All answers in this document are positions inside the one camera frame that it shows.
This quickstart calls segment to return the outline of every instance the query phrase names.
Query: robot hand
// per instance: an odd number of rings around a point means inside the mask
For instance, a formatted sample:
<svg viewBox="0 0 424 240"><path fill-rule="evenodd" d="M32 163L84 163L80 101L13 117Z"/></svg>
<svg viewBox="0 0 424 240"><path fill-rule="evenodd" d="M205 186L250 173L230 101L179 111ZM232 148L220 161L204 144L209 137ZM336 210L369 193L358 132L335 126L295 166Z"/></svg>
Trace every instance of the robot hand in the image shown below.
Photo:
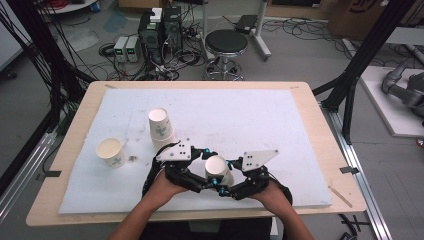
<svg viewBox="0 0 424 240"><path fill-rule="evenodd" d="M227 161L227 164L232 170L234 167L242 171L246 177L244 182L234 186L223 185L223 176L203 178L193 174L188 167L197 158L207 160L211 156L217 155L216 152L211 152L209 149L197 149L190 146L189 141L169 144L158 151L152 160L152 167L147 176L143 187L143 196L149 190L156 175L164 167L166 177L174 184L187 188L193 192L199 193L203 189L214 188L219 196L229 196L236 200L241 200L255 193L263 191L269 181L275 181L280 186L284 195L290 203L292 196L290 190L280 184L278 180L271 177L268 169L263 165L278 154L278 151L257 151L246 152L243 157L237 160Z"/></svg>

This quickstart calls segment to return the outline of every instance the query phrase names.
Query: white paper cup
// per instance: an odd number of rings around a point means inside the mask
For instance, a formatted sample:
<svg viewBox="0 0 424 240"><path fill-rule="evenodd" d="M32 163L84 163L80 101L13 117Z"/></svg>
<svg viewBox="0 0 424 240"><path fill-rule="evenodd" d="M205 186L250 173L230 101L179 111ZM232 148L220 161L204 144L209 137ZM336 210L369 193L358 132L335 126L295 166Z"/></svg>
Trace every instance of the white paper cup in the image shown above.
<svg viewBox="0 0 424 240"><path fill-rule="evenodd" d="M174 133L168 113L163 108L155 108L149 112L149 123L152 139L165 140Z"/></svg>
<svg viewBox="0 0 424 240"><path fill-rule="evenodd" d="M96 147L96 154L113 168L119 168L125 163L121 142L116 138L108 138L99 143Z"/></svg>
<svg viewBox="0 0 424 240"><path fill-rule="evenodd" d="M223 176L221 185L231 187L234 184L233 175L231 174L225 159L218 155L212 156L206 160L205 174L206 178Z"/></svg>
<svg viewBox="0 0 424 240"><path fill-rule="evenodd" d="M171 136L169 136L167 139L163 139L163 140L154 139L152 137L152 142L153 142L153 147L155 148L155 153L157 153L163 146L170 144L170 143L175 143L175 142L177 142L177 140L176 140L175 134L173 132L171 134Z"/></svg>

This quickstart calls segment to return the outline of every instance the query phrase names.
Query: stool leg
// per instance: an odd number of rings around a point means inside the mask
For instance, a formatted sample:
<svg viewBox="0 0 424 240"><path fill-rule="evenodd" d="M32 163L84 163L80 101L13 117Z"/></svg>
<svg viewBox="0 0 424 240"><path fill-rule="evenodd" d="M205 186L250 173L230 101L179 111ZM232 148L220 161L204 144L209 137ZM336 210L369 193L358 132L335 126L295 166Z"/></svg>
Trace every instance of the stool leg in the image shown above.
<svg viewBox="0 0 424 240"><path fill-rule="evenodd" d="M228 64L228 58L223 57L222 58L222 81L225 81L225 78L227 77L227 73L228 73L228 69L227 69L227 64Z"/></svg>

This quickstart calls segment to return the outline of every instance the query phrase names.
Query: metal frame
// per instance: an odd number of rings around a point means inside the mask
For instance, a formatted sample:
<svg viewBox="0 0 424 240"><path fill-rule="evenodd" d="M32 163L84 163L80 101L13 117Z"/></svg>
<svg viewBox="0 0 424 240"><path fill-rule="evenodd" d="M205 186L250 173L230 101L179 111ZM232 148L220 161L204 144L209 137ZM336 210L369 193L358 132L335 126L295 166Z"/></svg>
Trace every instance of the metal frame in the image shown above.
<svg viewBox="0 0 424 240"><path fill-rule="evenodd" d="M345 71L336 79L312 91L316 96L333 89L328 98L322 102L323 108L331 112L337 112L340 104L346 99L342 134L348 144L351 144L350 127L356 84L414 2L414 0L390 1Z"/></svg>
<svg viewBox="0 0 424 240"><path fill-rule="evenodd" d="M376 237L382 240L392 239L386 222L384 221L383 215L380 212L380 208L378 207L377 201L374 198L374 195L362 170L359 159L356 156L355 150L353 149L353 146L346 141L342 134L341 130L343 121L340 119L338 113L330 111L326 111L326 113L330 119L329 124L333 127L334 135L339 143L340 149L342 150L348 165L359 170L359 172L354 174L353 177L365 198L365 202L367 203L367 214Z"/></svg>

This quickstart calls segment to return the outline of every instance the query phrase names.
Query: electronic device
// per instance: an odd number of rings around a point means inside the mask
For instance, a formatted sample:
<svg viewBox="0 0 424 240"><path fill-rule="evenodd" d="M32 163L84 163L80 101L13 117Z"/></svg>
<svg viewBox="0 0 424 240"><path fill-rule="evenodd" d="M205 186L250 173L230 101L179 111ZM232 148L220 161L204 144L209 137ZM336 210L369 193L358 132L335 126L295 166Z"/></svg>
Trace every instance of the electronic device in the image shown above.
<svg viewBox="0 0 424 240"><path fill-rule="evenodd" d="M138 36L129 37L125 49L127 51L128 61L138 62L141 56L140 38Z"/></svg>
<svg viewBox="0 0 424 240"><path fill-rule="evenodd" d="M244 34L249 34L257 20L258 15L243 15L237 22L235 30Z"/></svg>
<svg viewBox="0 0 424 240"><path fill-rule="evenodd" d="M407 66L408 62L404 60L390 71L383 79L381 90L402 100L415 115L424 117L424 73L410 76L406 88L397 85Z"/></svg>
<svg viewBox="0 0 424 240"><path fill-rule="evenodd" d="M181 7L175 6L165 8L163 23L168 46L173 51L182 49Z"/></svg>
<svg viewBox="0 0 424 240"><path fill-rule="evenodd" d="M272 0L273 5L319 7L321 0Z"/></svg>
<svg viewBox="0 0 424 240"><path fill-rule="evenodd" d="M152 8L153 14L150 14L150 22L162 21L162 8Z"/></svg>
<svg viewBox="0 0 424 240"><path fill-rule="evenodd" d="M147 10L140 19L138 35L141 49L146 62L153 61L157 65L163 65L166 49L163 49L164 31L162 22L150 21L151 10Z"/></svg>
<svg viewBox="0 0 424 240"><path fill-rule="evenodd" d="M125 51L125 46L127 45L127 41L128 41L128 37L119 37L118 41L113 47L113 50L115 52L115 59L117 62L128 61L127 51Z"/></svg>

